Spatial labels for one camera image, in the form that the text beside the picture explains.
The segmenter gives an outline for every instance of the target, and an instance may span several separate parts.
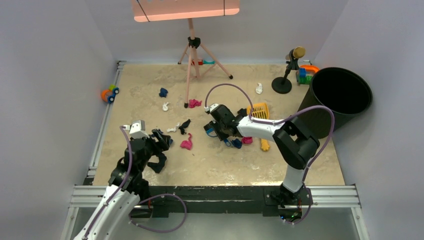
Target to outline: black trash bin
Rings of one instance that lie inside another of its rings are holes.
[[[339,67],[318,71],[311,79],[309,89],[299,110],[323,105],[334,113],[334,130],[365,112],[373,101],[368,84],[356,73]],[[331,117],[323,109],[305,112],[299,118],[319,139],[329,135]]]

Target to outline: black round base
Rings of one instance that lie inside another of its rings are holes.
[[[292,90],[292,83],[290,82],[290,80],[286,79],[284,84],[283,80],[284,77],[279,76],[272,81],[272,89],[279,94],[287,94]]]

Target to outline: yellow litter scoop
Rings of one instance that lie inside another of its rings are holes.
[[[251,106],[247,107],[247,114],[251,112]],[[252,117],[257,119],[269,119],[270,111],[268,110],[268,106],[265,102],[255,103],[253,104]],[[268,144],[268,140],[261,139],[260,140],[260,149],[266,152],[270,149],[270,145]]]

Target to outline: floor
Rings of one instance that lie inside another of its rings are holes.
[[[220,83],[232,83],[240,86],[252,98],[253,103],[268,104],[271,119],[283,119],[295,113],[308,90],[307,85],[296,85],[295,73],[289,75],[293,89],[288,94],[278,94],[271,88],[275,77],[284,72],[283,65],[226,65],[234,76],[230,80],[216,66],[202,79],[193,79],[190,84],[190,99],[205,100],[210,88]],[[200,67],[204,72],[207,65]],[[116,167],[127,147],[119,130],[120,125],[131,124],[135,120],[144,120],[146,130],[173,128],[177,122],[191,119],[186,129],[193,135],[193,148],[180,148],[187,135],[171,132],[174,140],[165,153],[167,161],[161,173],[155,173],[149,167],[143,177],[150,185],[156,186],[218,186],[218,185],[279,185],[284,177],[287,164],[277,146],[270,142],[270,150],[263,152],[260,141],[254,139],[251,145],[241,149],[227,147],[217,138],[205,134],[203,126],[212,120],[202,106],[184,108],[186,92],[187,65],[144,65],[126,64],[119,82],[120,93],[113,103],[107,132],[102,146],[94,185],[107,184],[112,170]],[[257,83],[262,83],[263,93],[256,94]],[[168,90],[167,98],[159,97],[160,88]],[[169,102],[169,110],[163,111],[162,104]],[[233,113],[246,108],[248,101],[234,87],[216,88],[209,97],[209,104],[226,105]],[[344,179],[331,141],[321,156],[311,166],[305,183],[307,185],[344,185]]]

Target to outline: white wall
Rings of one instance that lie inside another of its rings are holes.
[[[116,65],[84,0],[0,2],[0,233],[56,240]]]
[[[369,111],[334,136],[371,239],[424,234],[423,9],[421,0],[350,0],[315,60],[356,72],[373,91]]]
[[[186,19],[140,23],[130,0],[85,1],[118,60],[175,64],[180,59],[190,35]],[[281,63],[297,46],[306,48],[304,59],[313,59],[347,1],[241,0],[238,14],[196,18],[194,29],[223,63]],[[206,56],[203,50],[200,56]]]

